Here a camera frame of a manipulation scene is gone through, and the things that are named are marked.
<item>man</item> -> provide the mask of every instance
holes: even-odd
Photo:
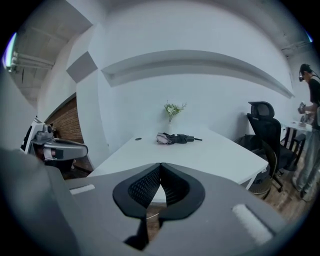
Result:
[[[320,79],[313,74],[313,71],[308,64],[301,65],[300,74],[302,80],[305,80],[309,86],[310,101],[313,104],[311,106],[305,106],[302,109],[299,108],[298,111],[300,114],[304,114],[305,111],[310,111],[314,112],[315,115],[312,123],[313,129],[304,159],[304,167],[298,177],[293,177],[292,183],[300,192],[301,198],[305,201],[309,201],[311,199],[309,192],[312,185],[317,180],[320,169],[320,126],[317,118],[317,109],[320,106]]]

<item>vase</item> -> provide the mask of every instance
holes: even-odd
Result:
[[[166,133],[167,133],[167,134],[169,134],[169,135],[173,134],[173,132],[172,132],[172,124],[171,124],[171,122],[169,122],[169,123],[168,123],[168,128],[167,128]]]

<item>chair headrest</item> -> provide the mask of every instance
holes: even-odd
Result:
[[[273,118],[275,116],[274,108],[268,102],[250,101],[248,103],[251,104],[251,114],[256,118],[258,117]]]

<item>folded umbrella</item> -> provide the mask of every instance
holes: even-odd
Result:
[[[195,138],[193,136],[184,135],[184,134],[170,135],[164,132],[164,133],[158,133],[158,135],[156,136],[156,141],[159,144],[172,145],[175,143],[186,144],[187,142],[202,141],[202,139]]]

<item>jeans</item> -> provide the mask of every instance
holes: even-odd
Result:
[[[311,190],[320,170],[320,130],[313,130],[308,139],[308,147],[304,159],[304,167],[292,182],[298,191],[306,194]]]

